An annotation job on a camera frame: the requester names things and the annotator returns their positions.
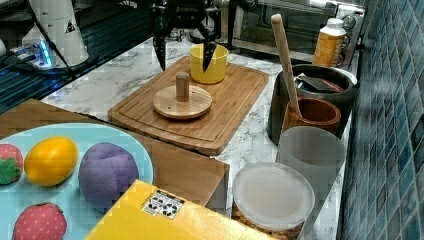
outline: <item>blue tile wall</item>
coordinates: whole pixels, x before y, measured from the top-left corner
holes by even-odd
[[[339,237],[424,239],[424,0],[371,5]]]

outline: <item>container lid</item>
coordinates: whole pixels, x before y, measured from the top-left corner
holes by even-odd
[[[327,26],[331,28],[342,28],[343,20],[338,18],[329,18],[327,21]]]
[[[281,231],[304,222],[315,195],[299,172],[279,163],[253,163],[233,181],[234,201],[242,214],[258,227]]]

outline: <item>barcode label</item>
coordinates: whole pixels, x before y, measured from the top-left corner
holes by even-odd
[[[169,219],[174,219],[184,205],[184,200],[167,194],[161,190],[156,190],[142,207],[142,211],[153,216],[158,214]]]

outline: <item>sauce bottle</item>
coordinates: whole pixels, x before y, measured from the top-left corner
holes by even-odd
[[[345,36],[343,21],[337,18],[328,19],[327,25],[319,32],[312,64],[335,67],[339,62]]]

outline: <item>wooden disc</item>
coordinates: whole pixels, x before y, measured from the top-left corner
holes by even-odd
[[[190,98],[186,102],[177,100],[175,86],[167,87],[153,97],[155,110],[165,117],[174,119],[191,119],[209,111],[212,105],[211,95],[204,89],[190,86]]]

